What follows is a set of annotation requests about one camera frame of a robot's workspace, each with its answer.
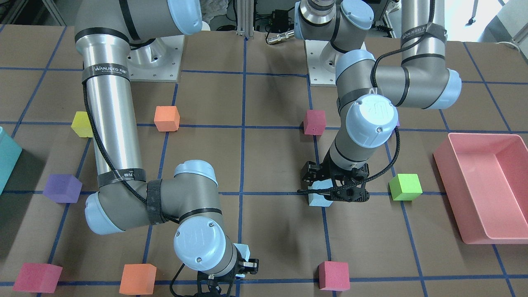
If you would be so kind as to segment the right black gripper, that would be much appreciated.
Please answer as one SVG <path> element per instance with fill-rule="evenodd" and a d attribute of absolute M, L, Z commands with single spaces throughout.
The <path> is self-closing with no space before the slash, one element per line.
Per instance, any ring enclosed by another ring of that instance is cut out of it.
<path fill-rule="evenodd" d="M 213 276 L 205 274 L 203 272 L 197 272 L 197 296 L 198 297 L 230 297 L 231 290 L 235 280 L 239 277 L 237 275 L 242 274 L 257 274 L 259 270 L 259 259 L 249 258 L 248 261 L 238 261 L 232 270 L 226 275 Z M 202 291 L 202 282 L 206 281 L 209 291 Z M 219 287 L 220 283 L 227 283 L 229 285 L 227 292 L 222 295 L 222 289 Z"/>

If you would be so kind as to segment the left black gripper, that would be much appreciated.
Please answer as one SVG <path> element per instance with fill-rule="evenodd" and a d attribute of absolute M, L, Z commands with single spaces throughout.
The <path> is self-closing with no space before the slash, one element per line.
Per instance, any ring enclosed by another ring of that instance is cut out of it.
<path fill-rule="evenodd" d="M 357 183 L 355 186 L 343 189 L 332 190 L 321 193 L 325 199 L 330 201 L 344 202 L 366 202 L 370 199 L 370 194 L 365 189 L 364 182 L 369 175 L 368 164 L 362 167 L 345 170 L 336 165 L 330 157 L 326 157 L 322 164 L 308 160 L 300 171 L 301 182 L 303 185 L 311 186 L 315 181 L 332 180 L 333 187 L 349 186 Z"/>

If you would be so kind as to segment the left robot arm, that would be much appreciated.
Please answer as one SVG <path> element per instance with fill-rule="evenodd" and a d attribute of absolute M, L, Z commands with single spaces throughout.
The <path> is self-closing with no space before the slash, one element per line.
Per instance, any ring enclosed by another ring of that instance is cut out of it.
<path fill-rule="evenodd" d="M 400 151 L 398 107 L 447 109 L 461 93 L 460 75 L 447 68 L 442 0 L 402 2 L 401 47 L 377 58 L 362 49 L 373 23 L 362 0 L 302 0 L 295 4 L 295 36 L 328 41 L 335 62 L 341 126 L 321 164 L 301 171 L 306 189 L 328 201 L 365 202 L 365 188 L 392 169 Z"/>

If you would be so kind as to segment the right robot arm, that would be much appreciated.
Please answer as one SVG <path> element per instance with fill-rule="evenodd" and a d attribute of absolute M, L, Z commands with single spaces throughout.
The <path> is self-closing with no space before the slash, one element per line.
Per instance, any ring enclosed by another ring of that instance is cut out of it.
<path fill-rule="evenodd" d="M 247 245 L 223 230 L 218 182 L 211 164 L 187 160 L 169 179 L 146 180 L 140 158 L 128 55 L 133 42 L 202 30 L 198 0 L 84 0 L 74 23 L 83 57 L 85 109 L 94 134 L 99 190 L 85 218 L 99 235 L 166 222 L 179 224 L 173 245 L 183 267 L 197 272 L 197 297 L 219 297 L 219 283 L 257 274 Z"/>

